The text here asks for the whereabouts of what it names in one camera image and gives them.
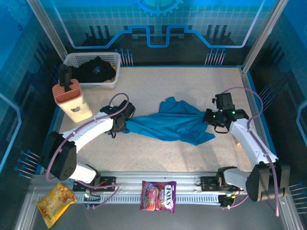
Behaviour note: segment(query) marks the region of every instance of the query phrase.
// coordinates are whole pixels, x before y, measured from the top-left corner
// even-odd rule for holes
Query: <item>yellow snack bag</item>
[[[36,206],[43,215],[48,228],[59,219],[68,206],[76,201],[72,191],[60,182]]]

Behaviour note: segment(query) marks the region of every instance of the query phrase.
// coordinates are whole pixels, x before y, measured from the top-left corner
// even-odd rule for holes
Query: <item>knife block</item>
[[[70,91],[65,92],[64,86],[59,84],[52,87],[56,104],[70,117],[73,122],[83,121],[93,115],[83,98],[82,90],[76,79],[71,79]]]

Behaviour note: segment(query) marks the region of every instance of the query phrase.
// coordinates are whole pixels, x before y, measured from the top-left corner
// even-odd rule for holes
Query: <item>gear graphic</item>
[[[144,13],[154,14],[159,17],[161,14],[166,16],[167,13],[172,13],[174,9],[178,9],[178,5],[183,3],[183,0],[134,0]]]
[[[21,23],[28,16],[28,4],[26,0],[2,0],[0,6],[6,6],[11,16]]]

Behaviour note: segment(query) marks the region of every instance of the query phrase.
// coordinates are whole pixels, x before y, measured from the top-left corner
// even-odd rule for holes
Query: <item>red snack bag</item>
[[[175,212],[176,181],[147,182],[143,181],[140,210]]]

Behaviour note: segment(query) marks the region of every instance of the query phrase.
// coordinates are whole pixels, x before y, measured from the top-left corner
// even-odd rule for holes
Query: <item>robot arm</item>
[[[219,169],[225,184],[235,185],[247,191],[253,201],[274,198],[272,169],[267,155],[272,160],[277,173],[279,197],[286,195],[290,168],[281,165],[278,158],[265,146],[252,126],[248,129],[248,115],[242,109],[235,109],[230,93],[217,94],[213,99],[213,109],[207,109],[204,123],[225,127],[241,144],[253,167],[252,172],[244,172],[237,167]]]
[[[50,133],[44,144],[39,164],[47,168],[57,147],[66,137],[73,133],[73,137],[63,145],[60,154],[55,158],[50,172],[60,181],[74,179],[87,184],[96,185],[97,181],[100,179],[100,173],[89,165],[77,163],[77,153],[84,145],[102,133],[109,133],[112,138],[115,138],[116,133],[126,131],[125,122],[129,120],[135,111],[135,107],[132,103],[128,103],[128,106],[122,113],[112,116],[112,114],[122,109],[126,103],[127,101],[124,100],[119,106],[103,107],[99,113],[91,120],[87,121],[87,123],[93,120],[95,120],[95,122],[89,123],[77,133],[75,131],[80,126],[62,134],[57,132]],[[111,117],[102,119],[102,117],[107,115],[111,115]]]

